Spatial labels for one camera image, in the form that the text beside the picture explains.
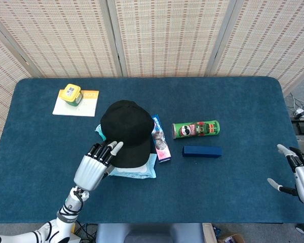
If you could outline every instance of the cardboard box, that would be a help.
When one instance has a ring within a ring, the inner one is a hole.
[[[223,236],[221,236],[219,238],[219,240],[217,242],[225,243],[225,239],[227,239],[228,237],[232,237],[236,243],[245,243],[243,236],[240,234],[224,234]]]

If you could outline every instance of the blue rectangular box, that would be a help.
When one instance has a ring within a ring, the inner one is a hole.
[[[215,146],[189,146],[185,145],[182,148],[183,157],[207,157],[218,158],[222,156],[222,148]]]

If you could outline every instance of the gray chair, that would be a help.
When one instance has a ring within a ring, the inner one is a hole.
[[[201,223],[98,224],[97,243],[205,243]]]

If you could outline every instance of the snack package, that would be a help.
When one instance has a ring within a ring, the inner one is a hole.
[[[159,163],[162,163],[164,161],[170,160],[171,154],[161,127],[159,115],[153,115],[152,119],[154,120],[152,137],[157,151]]]
[[[216,120],[198,121],[195,123],[173,123],[173,139],[194,136],[217,135],[219,123]]]

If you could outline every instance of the black baseball cap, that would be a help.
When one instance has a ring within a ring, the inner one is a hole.
[[[111,161],[113,166],[136,168],[147,162],[154,121],[146,110],[134,101],[120,100],[107,109],[100,123],[107,140],[124,143]]]

